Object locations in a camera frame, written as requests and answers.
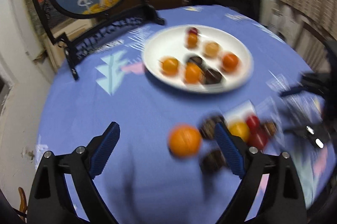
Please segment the orange fruit on plate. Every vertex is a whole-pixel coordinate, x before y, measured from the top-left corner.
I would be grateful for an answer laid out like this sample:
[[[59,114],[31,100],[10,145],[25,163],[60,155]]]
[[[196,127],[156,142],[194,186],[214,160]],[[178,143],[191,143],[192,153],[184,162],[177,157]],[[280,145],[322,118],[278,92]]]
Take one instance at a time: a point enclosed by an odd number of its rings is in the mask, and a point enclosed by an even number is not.
[[[186,36],[186,47],[188,49],[194,49],[198,46],[199,37],[195,33],[188,33]]]

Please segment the pale yellow fruit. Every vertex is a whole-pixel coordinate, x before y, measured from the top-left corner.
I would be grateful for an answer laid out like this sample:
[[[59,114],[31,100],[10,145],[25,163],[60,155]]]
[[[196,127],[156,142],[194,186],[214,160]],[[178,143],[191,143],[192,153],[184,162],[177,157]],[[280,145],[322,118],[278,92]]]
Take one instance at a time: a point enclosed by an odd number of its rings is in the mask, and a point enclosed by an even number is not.
[[[216,58],[221,47],[214,41],[205,42],[203,45],[203,55],[207,58]]]

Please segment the blue patterned tablecloth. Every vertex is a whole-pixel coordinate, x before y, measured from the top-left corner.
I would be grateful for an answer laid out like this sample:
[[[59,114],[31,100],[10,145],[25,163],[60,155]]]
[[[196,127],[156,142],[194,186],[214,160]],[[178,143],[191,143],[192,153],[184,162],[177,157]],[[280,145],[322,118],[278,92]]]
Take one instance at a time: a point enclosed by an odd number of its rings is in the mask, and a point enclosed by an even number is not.
[[[67,65],[54,78],[41,117],[37,161],[73,152],[101,135],[112,122],[120,138],[94,184],[119,223],[215,223],[233,197],[239,178],[227,169],[205,175],[199,159],[173,157],[167,147],[176,124],[199,124],[213,113],[228,114],[252,103],[260,118],[278,126],[295,120],[289,113],[317,120],[314,98],[281,99],[308,66],[281,38],[261,24],[221,6],[162,10],[168,26],[206,25],[228,32],[249,49],[252,78],[237,90],[198,95],[161,83],[144,70],[140,53],[160,31],[147,24],[118,38],[112,49],[86,58],[74,80]]]

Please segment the white round plate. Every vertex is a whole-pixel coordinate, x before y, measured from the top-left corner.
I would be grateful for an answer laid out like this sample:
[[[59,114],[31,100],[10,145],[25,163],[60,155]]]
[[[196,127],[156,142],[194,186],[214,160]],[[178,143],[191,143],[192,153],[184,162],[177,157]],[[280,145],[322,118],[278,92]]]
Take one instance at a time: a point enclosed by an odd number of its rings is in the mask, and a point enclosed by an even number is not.
[[[168,86],[199,94],[235,90],[251,78],[253,56],[231,34],[203,25],[157,32],[142,53],[147,71]]]

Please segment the large orange mandarin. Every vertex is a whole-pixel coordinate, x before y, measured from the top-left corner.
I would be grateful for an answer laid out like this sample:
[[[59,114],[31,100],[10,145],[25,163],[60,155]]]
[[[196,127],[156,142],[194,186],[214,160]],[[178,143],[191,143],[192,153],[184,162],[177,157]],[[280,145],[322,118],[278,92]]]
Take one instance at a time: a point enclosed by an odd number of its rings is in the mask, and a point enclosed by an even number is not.
[[[194,157],[202,145],[199,130],[188,124],[178,124],[168,134],[168,149],[177,158]]]

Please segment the dark water chestnut on plate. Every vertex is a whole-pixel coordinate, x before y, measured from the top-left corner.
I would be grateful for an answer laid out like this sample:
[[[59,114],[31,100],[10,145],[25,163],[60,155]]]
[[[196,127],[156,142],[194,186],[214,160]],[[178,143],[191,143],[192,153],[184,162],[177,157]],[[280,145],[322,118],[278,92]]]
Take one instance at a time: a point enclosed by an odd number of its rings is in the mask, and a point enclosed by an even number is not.
[[[203,84],[219,84],[223,80],[223,75],[215,69],[206,69],[203,71],[204,79]]]
[[[197,65],[199,67],[202,67],[204,65],[203,59],[198,55],[189,55],[186,58],[186,64],[188,64],[188,63],[194,63],[195,65]]]

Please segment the yellow cherry tomato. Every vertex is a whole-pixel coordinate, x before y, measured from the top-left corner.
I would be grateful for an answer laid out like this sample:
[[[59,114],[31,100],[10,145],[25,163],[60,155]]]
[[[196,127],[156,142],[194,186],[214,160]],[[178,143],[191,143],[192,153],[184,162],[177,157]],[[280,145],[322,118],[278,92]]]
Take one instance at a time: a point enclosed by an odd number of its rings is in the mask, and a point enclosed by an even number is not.
[[[228,129],[233,136],[240,137],[245,143],[248,142],[250,129],[244,121],[233,121],[229,123]]]

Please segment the dark red cherry tomato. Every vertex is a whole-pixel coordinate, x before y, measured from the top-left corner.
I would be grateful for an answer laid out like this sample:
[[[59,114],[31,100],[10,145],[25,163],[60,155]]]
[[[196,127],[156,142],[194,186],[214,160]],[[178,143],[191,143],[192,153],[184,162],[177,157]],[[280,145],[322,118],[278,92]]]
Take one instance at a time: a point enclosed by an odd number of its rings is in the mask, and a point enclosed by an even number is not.
[[[199,30],[195,27],[191,27],[191,28],[188,28],[187,30],[187,34],[190,35],[190,34],[195,34],[196,36],[199,35]]]

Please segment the small orange fruit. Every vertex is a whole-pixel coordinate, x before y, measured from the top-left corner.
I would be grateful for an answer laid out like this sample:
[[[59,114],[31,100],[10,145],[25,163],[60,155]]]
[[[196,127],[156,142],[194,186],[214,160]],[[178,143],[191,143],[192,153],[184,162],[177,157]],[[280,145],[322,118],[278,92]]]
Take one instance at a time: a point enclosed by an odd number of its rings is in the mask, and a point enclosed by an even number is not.
[[[180,63],[176,58],[165,57],[160,61],[162,74],[166,76],[174,76],[179,71]]]

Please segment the wooden chair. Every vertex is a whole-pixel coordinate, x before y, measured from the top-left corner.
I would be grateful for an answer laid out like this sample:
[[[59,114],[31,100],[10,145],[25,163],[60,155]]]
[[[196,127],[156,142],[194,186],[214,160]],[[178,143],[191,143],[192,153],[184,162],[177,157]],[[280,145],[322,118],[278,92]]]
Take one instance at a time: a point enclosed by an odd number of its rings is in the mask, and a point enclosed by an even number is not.
[[[19,192],[19,197],[20,197],[20,204],[19,204],[19,210],[17,214],[19,215],[21,220],[24,221],[24,223],[26,223],[27,209],[28,209],[26,195],[25,195],[24,189],[21,187],[18,188],[18,192]]]

